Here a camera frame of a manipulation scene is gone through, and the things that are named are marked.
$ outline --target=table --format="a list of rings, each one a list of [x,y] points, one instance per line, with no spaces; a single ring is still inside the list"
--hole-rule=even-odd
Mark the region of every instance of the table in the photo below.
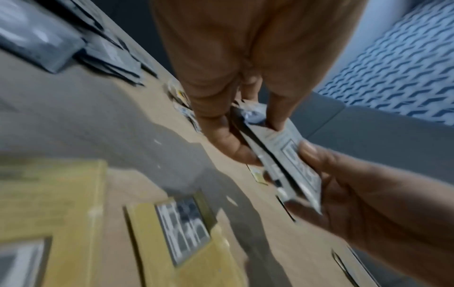
[[[351,286],[331,257],[334,248],[353,262],[346,244],[293,223],[272,186],[255,182],[246,165],[196,133],[163,90],[172,75],[152,60],[159,79],[145,73],[145,86],[134,87],[75,61],[53,75],[0,51],[0,151],[109,163],[100,286],[140,286],[122,206],[197,189],[217,214],[250,286]],[[361,266],[353,268],[361,286],[373,286]]]

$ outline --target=patterned fabric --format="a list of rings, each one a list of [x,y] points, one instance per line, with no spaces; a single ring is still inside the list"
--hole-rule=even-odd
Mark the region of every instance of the patterned fabric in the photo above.
[[[454,126],[454,0],[427,0],[320,94]]]

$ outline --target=fingernail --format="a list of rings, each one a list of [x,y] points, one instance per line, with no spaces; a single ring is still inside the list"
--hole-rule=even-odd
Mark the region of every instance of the fingernail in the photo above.
[[[310,142],[308,142],[307,140],[304,140],[302,143],[302,148],[303,150],[309,154],[310,156],[313,156],[313,157],[316,157],[317,156],[317,148],[311,144]]]

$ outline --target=couch cushion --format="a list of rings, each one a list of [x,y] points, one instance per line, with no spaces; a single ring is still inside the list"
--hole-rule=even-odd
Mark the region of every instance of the couch cushion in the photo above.
[[[268,94],[261,93],[259,101],[266,104]],[[290,119],[301,135],[307,138],[343,109],[345,109],[343,102],[312,92],[296,108]]]
[[[339,152],[454,184],[454,128],[348,107],[309,140]]]

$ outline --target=blue and white patterned fabric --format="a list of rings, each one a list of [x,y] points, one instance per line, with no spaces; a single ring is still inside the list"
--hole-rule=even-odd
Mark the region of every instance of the blue and white patterned fabric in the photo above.
[[[454,0],[419,4],[318,92],[454,126]]]

